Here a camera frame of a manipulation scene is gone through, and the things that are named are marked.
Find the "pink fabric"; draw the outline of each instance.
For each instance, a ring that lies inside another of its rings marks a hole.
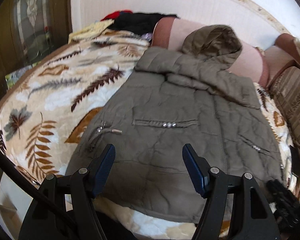
[[[161,44],[169,44],[168,47],[163,46],[169,50],[181,51],[181,47],[185,38],[193,31],[200,29],[204,25],[201,23],[191,22],[188,20],[175,18],[173,22],[166,22],[165,18],[161,19],[158,27],[155,28],[154,33],[164,31],[170,34],[169,41],[153,41],[153,44],[161,46]],[[266,61],[260,52],[251,45],[241,41],[242,52],[238,59],[228,70],[238,76],[249,77],[253,82],[259,83],[261,86],[266,86],[269,70]]]
[[[294,58],[277,46],[272,46],[265,51],[265,58],[269,67],[269,80],[267,87],[288,67],[294,66]]]

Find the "black cloth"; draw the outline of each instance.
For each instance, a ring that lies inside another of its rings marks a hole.
[[[122,224],[117,223],[101,212],[96,211],[96,214],[107,240],[138,240],[133,233],[127,230]],[[68,211],[67,215],[74,219],[73,210]]]
[[[137,35],[153,33],[154,27],[163,17],[175,17],[177,15],[160,13],[123,13],[114,20],[108,28],[118,31],[130,31]]]

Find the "pillow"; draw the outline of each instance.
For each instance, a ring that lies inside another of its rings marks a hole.
[[[277,46],[271,46],[265,51],[265,59],[269,68],[267,88],[273,84],[274,80],[276,80],[283,71],[296,64],[290,54]]]
[[[290,125],[294,145],[298,146],[300,151],[300,69],[292,66],[284,70],[270,87],[270,92]]]
[[[204,25],[183,19],[166,17],[161,19],[153,33],[152,46],[158,46],[174,51],[181,51],[185,38]],[[253,82],[266,86],[269,69],[261,52],[251,45],[241,41],[242,52],[228,71],[237,76],[249,77]]]

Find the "blue gripper pad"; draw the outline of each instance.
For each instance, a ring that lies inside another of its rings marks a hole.
[[[207,198],[210,192],[210,178],[208,172],[210,165],[205,158],[197,155],[191,144],[185,144],[182,148],[182,158],[195,191],[203,198]]]
[[[114,159],[115,148],[112,144],[108,144],[94,166],[97,171],[94,176],[94,187],[91,191],[93,198],[102,192],[114,163]]]

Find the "olive puffer jacket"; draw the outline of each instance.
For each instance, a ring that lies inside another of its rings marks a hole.
[[[147,50],[88,125],[66,174],[112,143],[116,159],[104,197],[153,217],[194,223],[205,200],[184,165],[186,143],[227,174],[250,172],[260,185],[282,181],[278,145],[252,81],[226,70],[241,48],[230,27],[214,25],[191,33],[183,53]],[[225,219],[230,210],[227,204]]]

